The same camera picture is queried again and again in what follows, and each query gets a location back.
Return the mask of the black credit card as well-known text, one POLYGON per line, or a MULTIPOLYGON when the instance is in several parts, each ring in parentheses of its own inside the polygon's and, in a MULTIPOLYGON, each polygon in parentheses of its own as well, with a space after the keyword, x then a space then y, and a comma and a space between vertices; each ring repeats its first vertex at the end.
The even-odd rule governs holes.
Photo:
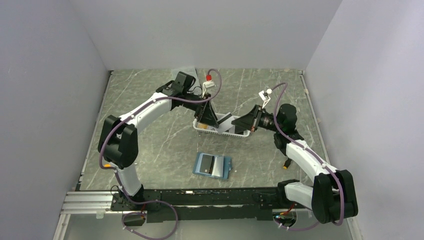
POLYGON ((199 159, 199 172, 204 174, 211 174, 213 171, 215 157, 209 154, 203 154, 199 159))

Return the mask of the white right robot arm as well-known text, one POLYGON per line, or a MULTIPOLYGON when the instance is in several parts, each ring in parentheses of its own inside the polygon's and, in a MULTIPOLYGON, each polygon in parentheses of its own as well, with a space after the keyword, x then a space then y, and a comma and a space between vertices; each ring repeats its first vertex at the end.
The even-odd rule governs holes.
POLYGON ((358 215, 358 203, 352 174, 325 162, 313 151, 297 130, 297 109, 284 103, 274 113, 255 105, 231 123, 250 132, 258 128, 272 131, 275 147, 295 162, 312 181, 312 186, 290 179, 277 184, 275 200, 287 208, 292 203, 312 210, 321 224, 338 224, 358 215))

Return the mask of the blue card holder wallet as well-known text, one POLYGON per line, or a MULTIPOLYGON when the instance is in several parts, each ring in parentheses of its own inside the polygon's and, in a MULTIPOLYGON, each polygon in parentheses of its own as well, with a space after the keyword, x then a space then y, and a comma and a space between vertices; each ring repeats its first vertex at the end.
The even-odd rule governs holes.
POLYGON ((232 168, 230 156, 198 152, 192 173, 208 178, 227 180, 232 168))

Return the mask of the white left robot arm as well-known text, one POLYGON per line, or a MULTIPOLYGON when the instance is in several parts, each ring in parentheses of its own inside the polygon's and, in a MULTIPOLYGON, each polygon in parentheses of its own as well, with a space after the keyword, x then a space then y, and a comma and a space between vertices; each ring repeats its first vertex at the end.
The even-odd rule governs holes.
POLYGON ((139 153, 138 135, 157 118, 182 106, 194 111, 194 117, 203 124, 218 126, 211 100, 218 93, 196 95, 191 93, 196 79, 185 72, 158 87, 141 105, 119 117, 109 115, 101 129, 97 150, 98 163, 103 170, 112 170, 119 191, 124 194, 124 204, 131 210, 144 203, 144 186, 140 182, 135 160, 139 153))

